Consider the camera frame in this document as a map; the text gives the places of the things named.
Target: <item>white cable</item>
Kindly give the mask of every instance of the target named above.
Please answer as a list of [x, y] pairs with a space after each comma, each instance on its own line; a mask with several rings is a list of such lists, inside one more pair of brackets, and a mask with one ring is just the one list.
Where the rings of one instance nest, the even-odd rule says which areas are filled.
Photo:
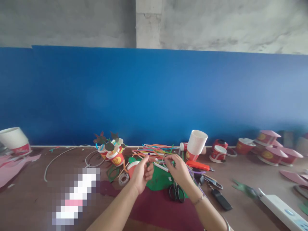
[[[68, 151], [70, 151], [70, 150], [73, 150], [73, 149], [75, 149], [75, 148], [81, 147], [81, 146], [90, 146], [90, 147], [93, 147], [93, 146], [91, 146], [91, 145], [83, 144], [83, 145], [79, 145], [79, 146], [73, 147], [72, 149], [69, 149], [69, 150], [67, 150], [67, 151], [65, 151], [65, 152], [62, 152], [60, 155], [66, 153], [66, 152], [68, 152]], [[44, 173], [44, 181], [45, 181], [45, 182], [47, 182], [46, 175], [47, 175], [47, 169], [48, 169], [48, 167], [49, 167], [49, 166], [51, 165], [51, 163], [54, 162], [54, 160], [57, 159], [60, 155], [56, 156], [56, 157], [47, 165], [47, 167], [46, 167], [46, 169], [45, 169], [45, 173]]]
[[104, 161], [105, 161], [105, 159], [103, 159], [103, 161], [102, 161], [101, 163], [99, 163], [98, 165], [91, 166], [90, 164], [87, 163], [87, 158], [88, 158], [89, 155], [87, 155], [87, 157], [86, 157], [85, 160], [84, 160], [84, 162], [86, 162], [86, 165], [87, 165], [86, 167], [98, 167], [98, 166], [100, 166], [102, 163], [104, 163]]

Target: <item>concrete wall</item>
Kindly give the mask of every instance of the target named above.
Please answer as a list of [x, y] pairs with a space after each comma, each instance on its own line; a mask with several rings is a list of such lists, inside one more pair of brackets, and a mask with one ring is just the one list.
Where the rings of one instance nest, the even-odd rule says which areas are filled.
[[136, 0], [137, 47], [308, 54], [307, 0]]
[[135, 0], [1, 0], [0, 47], [136, 47]]

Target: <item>scissors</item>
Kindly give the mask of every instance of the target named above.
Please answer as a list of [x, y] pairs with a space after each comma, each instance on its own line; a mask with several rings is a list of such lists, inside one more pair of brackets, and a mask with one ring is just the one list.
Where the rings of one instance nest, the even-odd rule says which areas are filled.
[[173, 184], [169, 187], [169, 196], [170, 199], [173, 201], [180, 201], [181, 203], [184, 203], [185, 201], [185, 194], [183, 189], [176, 183], [175, 180], [173, 180]]

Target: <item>green paper cutout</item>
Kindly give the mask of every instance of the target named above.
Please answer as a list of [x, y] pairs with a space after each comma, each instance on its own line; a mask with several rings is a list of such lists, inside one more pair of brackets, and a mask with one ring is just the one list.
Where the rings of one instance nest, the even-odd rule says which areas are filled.
[[134, 157], [130, 157], [129, 159], [128, 159], [128, 162], [131, 164], [131, 163], [133, 163], [133, 162], [135, 162], [135, 161], [137, 161]]

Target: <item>finger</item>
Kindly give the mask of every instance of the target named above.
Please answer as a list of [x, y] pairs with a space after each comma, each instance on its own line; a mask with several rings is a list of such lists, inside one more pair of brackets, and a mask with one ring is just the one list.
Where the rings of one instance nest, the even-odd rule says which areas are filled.
[[154, 169], [154, 164], [153, 164], [153, 163], [150, 164], [150, 166], [148, 167], [147, 170], [148, 170], [148, 171], [151, 171], [152, 169]]
[[145, 176], [146, 177], [151, 176], [151, 175], [153, 175], [153, 173], [154, 173], [154, 169], [151, 170], [151, 171], [146, 172]]
[[145, 180], [146, 180], [146, 181], [149, 181], [149, 180], [151, 180], [152, 178], [153, 178], [153, 175], [150, 175], [150, 176], [146, 177]]

